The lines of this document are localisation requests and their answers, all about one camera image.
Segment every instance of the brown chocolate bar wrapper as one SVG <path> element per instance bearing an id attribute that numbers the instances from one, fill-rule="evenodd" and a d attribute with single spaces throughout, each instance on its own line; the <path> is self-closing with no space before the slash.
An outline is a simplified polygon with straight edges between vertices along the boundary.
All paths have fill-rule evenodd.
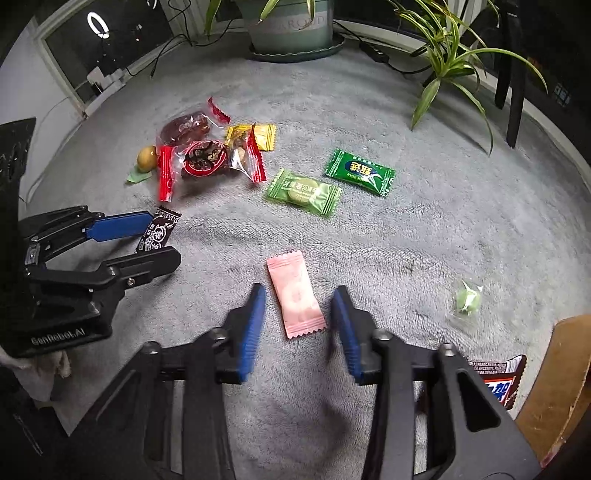
<path id="1" fill-rule="evenodd" d="M 510 410 L 515 405 L 517 389 L 525 370 L 527 357 L 517 355 L 505 362 L 468 360 L 470 366 L 482 377 L 499 401 Z"/>
<path id="2" fill-rule="evenodd" d="M 139 240 L 135 253 L 157 250 L 166 245 L 182 213 L 173 212 L 165 207 L 158 207 L 148 228 Z"/>

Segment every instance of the blue gripper pad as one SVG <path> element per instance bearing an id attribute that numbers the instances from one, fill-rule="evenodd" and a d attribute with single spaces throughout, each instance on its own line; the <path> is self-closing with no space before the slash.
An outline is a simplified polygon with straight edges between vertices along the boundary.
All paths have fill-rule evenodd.
<path id="1" fill-rule="evenodd" d="M 381 374 L 382 359 L 372 347 L 376 326 L 371 314 L 356 309 L 347 287 L 340 286 L 332 298 L 330 317 L 339 331 L 349 373 L 359 385 L 374 384 Z"/>
<path id="2" fill-rule="evenodd" d="M 124 213 L 95 220 L 86 237 L 105 242 L 126 236 L 142 235 L 152 221 L 150 212 Z"/>
<path id="3" fill-rule="evenodd" d="M 240 382 L 246 381 L 254 368 L 256 350 L 265 317 L 266 296 L 265 287 L 261 284 L 255 284 L 246 303 L 249 316 L 238 345 L 238 377 Z"/>

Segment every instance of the yellow candy wrapper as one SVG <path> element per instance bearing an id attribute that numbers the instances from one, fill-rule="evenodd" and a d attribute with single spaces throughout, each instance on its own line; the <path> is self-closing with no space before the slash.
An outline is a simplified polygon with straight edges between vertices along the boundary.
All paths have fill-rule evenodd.
<path id="1" fill-rule="evenodd" d="M 233 138 L 250 131 L 252 125 L 234 125 L 226 131 L 226 143 L 229 145 Z M 255 125 L 255 139 L 259 150 L 270 152 L 275 150 L 275 133 L 277 126 L 273 124 Z"/>

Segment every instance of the plant pot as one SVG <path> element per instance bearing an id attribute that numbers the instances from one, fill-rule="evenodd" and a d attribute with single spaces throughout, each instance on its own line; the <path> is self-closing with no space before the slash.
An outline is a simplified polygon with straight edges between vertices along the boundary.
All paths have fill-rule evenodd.
<path id="1" fill-rule="evenodd" d="M 303 30 L 310 21 L 306 0 L 280 0 L 263 22 L 259 18 L 267 0 L 235 2 L 257 53 L 301 53 L 332 45 L 332 0 L 316 0 L 314 21 Z"/>

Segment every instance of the small round fruit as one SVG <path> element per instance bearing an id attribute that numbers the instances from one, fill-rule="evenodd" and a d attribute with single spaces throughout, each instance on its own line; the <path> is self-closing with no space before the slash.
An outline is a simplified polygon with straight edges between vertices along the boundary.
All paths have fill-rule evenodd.
<path id="1" fill-rule="evenodd" d="M 141 173 L 148 173 L 156 168 L 158 165 L 158 155 L 156 155 L 156 147 L 150 145 L 142 148 L 138 153 L 138 170 Z"/>

